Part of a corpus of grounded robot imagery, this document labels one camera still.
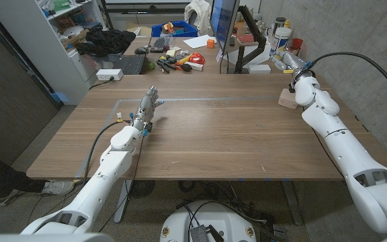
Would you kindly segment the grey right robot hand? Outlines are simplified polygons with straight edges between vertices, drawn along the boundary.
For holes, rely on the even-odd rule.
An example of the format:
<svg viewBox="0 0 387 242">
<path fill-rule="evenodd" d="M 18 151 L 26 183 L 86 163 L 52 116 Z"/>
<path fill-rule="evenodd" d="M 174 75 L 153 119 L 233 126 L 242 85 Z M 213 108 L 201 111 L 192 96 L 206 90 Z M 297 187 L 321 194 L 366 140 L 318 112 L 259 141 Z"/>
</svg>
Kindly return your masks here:
<svg viewBox="0 0 387 242">
<path fill-rule="evenodd" d="M 297 76 L 304 68 L 306 63 L 291 52 L 276 51 L 270 56 L 272 62 L 281 71 L 292 70 L 292 76 Z"/>
</svg>

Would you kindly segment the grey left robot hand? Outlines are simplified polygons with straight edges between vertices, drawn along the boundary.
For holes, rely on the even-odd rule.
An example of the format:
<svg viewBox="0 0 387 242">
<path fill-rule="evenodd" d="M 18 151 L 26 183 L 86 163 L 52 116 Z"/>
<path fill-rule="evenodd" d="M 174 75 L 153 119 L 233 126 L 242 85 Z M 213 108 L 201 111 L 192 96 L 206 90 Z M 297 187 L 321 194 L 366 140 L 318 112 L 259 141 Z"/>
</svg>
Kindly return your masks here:
<svg viewBox="0 0 387 242">
<path fill-rule="evenodd" d="M 164 104 L 164 101 L 157 102 L 159 95 L 155 86 L 152 86 L 141 99 L 135 115 L 133 116 L 132 126 L 139 131 L 151 131 L 150 125 L 153 119 L 155 108 Z"/>
</svg>

